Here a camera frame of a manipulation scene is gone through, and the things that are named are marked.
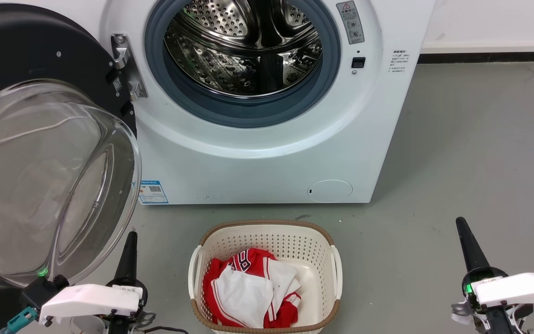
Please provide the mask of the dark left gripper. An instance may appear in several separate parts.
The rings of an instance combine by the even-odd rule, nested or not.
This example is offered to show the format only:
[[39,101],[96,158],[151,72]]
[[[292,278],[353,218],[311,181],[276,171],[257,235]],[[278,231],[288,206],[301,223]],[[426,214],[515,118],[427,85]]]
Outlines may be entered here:
[[144,331],[144,328],[150,326],[155,321],[156,314],[144,310],[148,301],[148,290],[146,286],[136,279],[137,263],[137,245],[138,234],[131,231],[127,235],[127,240],[121,252],[121,258],[116,269],[115,276],[106,285],[108,287],[118,286],[134,289],[136,292],[141,290],[138,310],[128,316],[100,315],[99,318],[106,326],[107,334],[133,334],[135,331]]

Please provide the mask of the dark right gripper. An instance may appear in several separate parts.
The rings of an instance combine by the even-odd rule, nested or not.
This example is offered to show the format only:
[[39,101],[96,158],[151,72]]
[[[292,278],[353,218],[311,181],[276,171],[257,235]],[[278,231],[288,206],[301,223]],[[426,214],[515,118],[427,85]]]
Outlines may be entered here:
[[489,267],[489,262],[464,217],[456,218],[456,226],[467,273],[461,283],[465,300],[451,305],[451,318],[464,325],[473,324],[479,334],[526,334],[523,325],[534,312],[533,304],[510,305],[502,302],[498,306],[488,307],[477,300],[473,285],[508,275],[503,270]]

